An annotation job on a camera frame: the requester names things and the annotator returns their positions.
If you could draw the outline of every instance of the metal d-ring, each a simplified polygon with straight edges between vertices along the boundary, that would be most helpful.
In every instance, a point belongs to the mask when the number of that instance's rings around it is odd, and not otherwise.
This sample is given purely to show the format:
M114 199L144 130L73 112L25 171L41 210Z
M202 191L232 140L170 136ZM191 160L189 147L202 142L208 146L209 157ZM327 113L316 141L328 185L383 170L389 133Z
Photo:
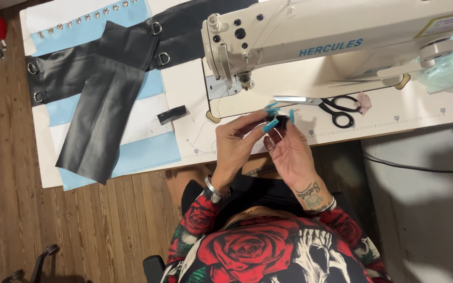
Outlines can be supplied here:
M34 101L43 102L43 95L41 95L42 98L40 100L38 100L38 93L41 93L41 91L34 93Z
M155 32L155 26L158 27L159 31ZM152 25L150 25L149 28L153 35L157 35L162 32L162 25L159 22L152 23Z
M31 74L37 74L39 72L39 69L36 68L36 66L34 66L33 62L30 62L29 64L27 64L27 70L29 71L29 73Z
M167 62L163 62L162 61L162 55L166 55L167 56ZM171 61L171 57L165 52L162 52L159 55L157 55L157 62L159 64L159 66L167 65L170 61Z

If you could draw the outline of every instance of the black handle scissors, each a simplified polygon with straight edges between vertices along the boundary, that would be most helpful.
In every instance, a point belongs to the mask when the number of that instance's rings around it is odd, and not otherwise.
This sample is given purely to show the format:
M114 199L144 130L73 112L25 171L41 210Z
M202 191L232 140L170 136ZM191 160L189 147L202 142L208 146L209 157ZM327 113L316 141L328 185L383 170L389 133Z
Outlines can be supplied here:
M274 96L273 98L274 98L274 100L280 101L280 102L287 102L287 103L294 103L294 104L306 104L306 105L317 105L324 111L331 114L331 120L333 121L333 124L335 124L335 126L337 126L339 128L343 128L343 129L349 128L354 124L354 118L352 118L352 116L349 115L347 112L359 112L361 110L361 107L352 109L352 108L347 108L347 107L337 105L336 101L338 99L349 99L349 100L352 100L353 102L358 102L357 99L355 99L354 97L351 97L349 95L338 95L338 96L335 96L334 98L332 98L331 100L329 100L327 98L283 96L283 95ZM326 105L329 105L338 110L342 110L342 112L333 111ZM347 117L349 119L349 123L347 125L339 125L337 123L337 119L340 116Z

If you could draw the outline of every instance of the long turquoise nail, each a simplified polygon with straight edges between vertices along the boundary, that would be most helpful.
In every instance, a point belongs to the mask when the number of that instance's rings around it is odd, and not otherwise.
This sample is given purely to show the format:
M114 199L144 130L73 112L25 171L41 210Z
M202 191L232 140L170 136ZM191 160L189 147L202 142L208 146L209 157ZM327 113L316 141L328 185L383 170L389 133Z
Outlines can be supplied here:
M274 112L279 112L279 110L281 110L281 108L280 108L280 107L277 107L277 108L269 108L269 109L265 109L265 110L263 110L263 112L268 112L268 114L270 115L270 114L272 114L272 113L274 113Z
M271 108L272 106L276 105L277 103L279 103L279 101L276 101L274 103L270 103L269 105L263 107L263 108Z
M277 123L279 123L279 120L273 119L272 122L270 122L267 125L263 126L263 128L261 130L263 132L268 132L268 131L272 130L277 125Z
M294 124L294 114L293 114L293 109L289 110L289 122L291 124Z

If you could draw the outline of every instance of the silver bracelet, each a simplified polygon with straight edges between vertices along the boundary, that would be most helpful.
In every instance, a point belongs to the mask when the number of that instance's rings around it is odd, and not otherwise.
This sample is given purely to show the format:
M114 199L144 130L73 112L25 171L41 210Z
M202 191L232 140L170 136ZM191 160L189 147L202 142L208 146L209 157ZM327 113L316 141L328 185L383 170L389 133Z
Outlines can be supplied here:
M218 190L216 190L212 185L211 185L211 182L209 181L209 178L211 178L210 175L207 175L205 177L205 184L206 186L209 188L209 190L211 190L211 192L221 198L227 198L230 196L230 189L228 189L228 192L227 193L220 193Z
M334 196L331 196L331 197L333 197L333 200L331 201L329 206L327 206L325 208L322 208L322 209L319 209L319 210L307 210L307 213L309 215L314 215L314 214L318 214L318 213L321 213L321 212L326 211L326 210L328 210L328 211L333 210L334 208L337 207L337 201L335 200Z

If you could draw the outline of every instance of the power cord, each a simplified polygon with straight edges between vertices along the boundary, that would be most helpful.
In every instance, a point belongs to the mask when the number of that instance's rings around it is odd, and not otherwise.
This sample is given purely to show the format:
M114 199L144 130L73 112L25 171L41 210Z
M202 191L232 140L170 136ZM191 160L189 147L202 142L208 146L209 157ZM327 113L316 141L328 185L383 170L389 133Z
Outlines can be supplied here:
M381 159L378 159L378 158L375 158L375 157L374 157L375 159L373 159L373 158L370 158L370 157L364 155L358 149L355 149L355 150L356 150L356 152L359 155L361 155L366 160L369 160L369 161L372 161L372 162L377 162L377 163L384 164L384 165L387 165L387 166L392 166L392 167L396 167L396 168L403 168L403 169L410 169L410 170L418 170L418 171L424 171L424 172L451 173L451 174L453 174L453 170L435 170L435 169L428 169L428 168L421 168L421 167L413 167L413 166L406 166L406 165L400 165L400 164L392 163L392 162L381 160Z

